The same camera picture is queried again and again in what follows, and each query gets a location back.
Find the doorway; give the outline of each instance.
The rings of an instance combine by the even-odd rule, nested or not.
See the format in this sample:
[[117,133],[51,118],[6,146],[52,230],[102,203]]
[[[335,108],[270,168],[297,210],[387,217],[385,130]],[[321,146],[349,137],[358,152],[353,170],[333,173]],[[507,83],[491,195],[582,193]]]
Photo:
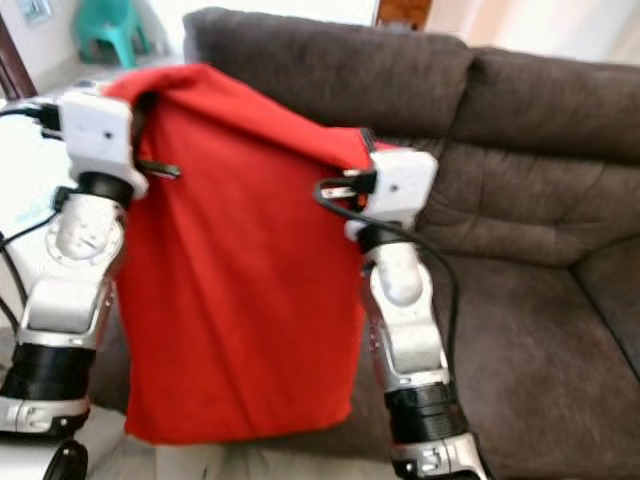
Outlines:
[[0,15],[0,93],[7,100],[33,97],[36,88]]

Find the black cable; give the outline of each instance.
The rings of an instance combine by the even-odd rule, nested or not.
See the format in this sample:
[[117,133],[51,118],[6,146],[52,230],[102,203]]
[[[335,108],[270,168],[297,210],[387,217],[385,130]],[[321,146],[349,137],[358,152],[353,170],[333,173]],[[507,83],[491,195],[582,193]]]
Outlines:
[[17,332],[19,326],[18,317],[16,317],[16,314],[13,313],[11,308],[9,308],[9,305],[7,305],[7,302],[5,302],[2,297],[0,297],[0,310],[2,310],[2,313],[4,313],[7,317],[7,320],[9,320],[13,332]]
[[367,147],[369,153],[376,151],[376,138],[371,130],[368,128],[361,128],[360,133],[362,135],[362,141],[364,146]]
[[16,108],[6,108],[4,110],[0,110],[0,117],[8,117],[10,115],[21,115],[26,117],[33,118],[34,113],[37,111],[37,108],[33,105],[21,105]]
[[25,228],[24,230],[22,230],[21,232],[18,232],[16,234],[11,235],[10,237],[5,238],[4,240],[2,240],[0,242],[0,251],[4,250],[6,248],[7,245],[9,245],[11,242],[13,242],[14,240],[17,240],[20,237],[24,237],[25,235],[28,235],[31,232],[34,232],[36,230],[38,230],[39,228],[44,227],[47,223],[49,223],[53,217],[55,217],[57,215],[57,213],[54,213],[52,215],[50,215],[49,217],[47,217],[46,220],[43,220],[41,222],[36,223],[35,225],[30,226],[29,228]]
[[431,258],[440,263],[447,272],[451,282],[451,310],[449,313],[449,329],[447,331],[446,338],[446,348],[445,355],[447,356],[447,363],[449,364],[449,375],[451,376],[451,386],[453,388],[453,393],[457,397],[457,390],[455,387],[455,337],[456,331],[458,327],[458,299],[460,296],[460,287],[458,285],[458,279],[456,277],[453,268],[447,262],[447,260],[436,252],[433,248],[431,248],[425,240],[417,235],[416,233],[405,230],[398,225],[383,222],[380,220],[376,220],[374,218],[367,217],[366,215],[362,215],[358,212],[354,212],[347,208],[341,207],[340,205],[332,202],[331,200],[324,197],[322,194],[322,190],[325,188],[335,188],[335,187],[350,187],[353,184],[354,177],[342,177],[342,178],[328,178],[324,180],[320,180],[316,183],[315,188],[313,190],[313,198],[316,202],[318,202],[322,207],[327,210],[340,215],[343,218],[348,220],[357,220],[359,222],[365,223],[367,225],[371,225],[374,227],[378,227],[382,230],[386,230],[388,232],[394,233],[405,238],[408,242],[414,243],[420,247],[420,250],[425,252]]
[[[13,280],[16,284],[16,288],[18,289],[20,300],[22,301],[23,306],[26,305],[27,303],[27,291],[24,287],[24,282],[20,277],[20,273],[18,272],[18,269],[16,268],[16,265],[13,262],[11,255],[7,251],[7,245],[9,245],[11,242],[13,242],[14,240],[17,240],[20,237],[28,235],[29,233],[44,227],[55,216],[56,214],[54,213],[53,215],[49,216],[46,220],[43,220],[42,222],[38,222],[35,225],[30,226],[29,228],[25,228],[24,230],[11,235],[10,237],[2,238],[2,241],[0,241],[0,253],[2,254],[2,256],[7,262],[7,267],[9,268],[9,272],[11,273],[11,276],[13,277]],[[7,302],[5,302],[5,300],[2,297],[0,297],[0,310],[2,310],[2,313],[4,313],[7,319],[9,320],[9,323],[11,324],[11,328],[13,329],[13,331],[17,332],[18,327],[20,325],[18,322],[18,318],[13,313],[13,311],[9,308],[9,305],[7,305]]]
[[[4,240],[4,234],[0,232],[0,242]],[[18,295],[20,296],[20,301],[22,302],[22,306],[24,307],[27,304],[27,289],[24,286],[24,282],[22,281],[22,277],[20,277],[20,272],[18,272],[18,268],[16,267],[15,262],[13,261],[13,257],[9,253],[9,250],[6,248],[2,248],[0,250],[2,257],[4,258],[5,263],[7,264],[7,268],[9,269],[9,273],[11,274],[11,278],[18,289]]]

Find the brown sofa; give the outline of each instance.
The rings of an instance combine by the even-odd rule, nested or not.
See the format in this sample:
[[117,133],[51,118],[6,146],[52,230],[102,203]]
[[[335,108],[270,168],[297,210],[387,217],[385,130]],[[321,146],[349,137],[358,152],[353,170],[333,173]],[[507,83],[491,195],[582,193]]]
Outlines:
[[[221,9],[185,26],[189,62],[437,155],[418,230],[459,277],[462,403],[501,478],[640,478],[640,70]],[[267,443],[384,458],[367,357],[345,424]],[[122,407],[116,376],[95,394]]]

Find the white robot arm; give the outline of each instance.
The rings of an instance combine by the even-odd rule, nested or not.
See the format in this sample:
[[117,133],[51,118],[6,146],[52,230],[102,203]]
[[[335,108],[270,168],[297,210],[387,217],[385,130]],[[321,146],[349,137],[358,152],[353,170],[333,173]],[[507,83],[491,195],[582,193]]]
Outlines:
[[147,180],[133,165],[128,105],[72,92],[57,107],[29,108],[59,130],[46,134],[64,138],[78,187],[59,190],[48,258],[0,387],[0,478],[83,480],[87,451],[73,435],[89,415],[89,370],[115,295],[126,210]]
[[[405,480],[490,480],[436,325],[431,276],[415,248],[424,241],[407,230],[426,203],[437,162],[410,149],[372,152],[371,159],[370,172],[323,181],[314,197],[348,219],[346,236],[365,258],[362,299],[390,416],[395,473]],[[352,202],[344,208],[333,199]]]

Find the teal plastic chair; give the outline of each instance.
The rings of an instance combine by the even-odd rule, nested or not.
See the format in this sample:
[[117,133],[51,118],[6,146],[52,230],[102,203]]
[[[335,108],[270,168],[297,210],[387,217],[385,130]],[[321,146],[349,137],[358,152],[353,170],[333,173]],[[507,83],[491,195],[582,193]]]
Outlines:
[[136,36],[144,53],[151,52],[138,12],[129,0],[83,0],[74,26],[80,53],[87,62],[95,60],[92,46],[96,40],[112,44],[125,68],[136,66],[133,50]]

